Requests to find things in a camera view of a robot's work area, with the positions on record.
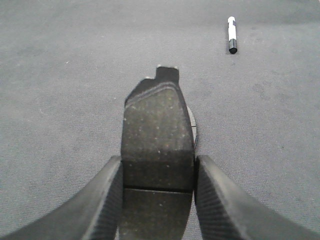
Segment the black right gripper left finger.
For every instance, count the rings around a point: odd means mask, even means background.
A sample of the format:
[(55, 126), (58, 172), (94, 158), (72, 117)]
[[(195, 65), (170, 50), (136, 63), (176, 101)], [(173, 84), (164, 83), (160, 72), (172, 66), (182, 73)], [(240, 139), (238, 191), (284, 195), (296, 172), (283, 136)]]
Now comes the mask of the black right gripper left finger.
[(113, 240), (123, 203), (123, 165), (112, 156), (71, 199), (4, 240)]

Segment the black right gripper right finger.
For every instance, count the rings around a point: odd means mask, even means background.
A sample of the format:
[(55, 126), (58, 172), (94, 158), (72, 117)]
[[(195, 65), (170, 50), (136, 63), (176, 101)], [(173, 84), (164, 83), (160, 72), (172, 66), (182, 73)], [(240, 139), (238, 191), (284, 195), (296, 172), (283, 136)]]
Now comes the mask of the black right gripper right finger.
[(207, 155), (199, 155), (195, 206), (204, 240), (318, 240), (320, 235), (250, 196)]

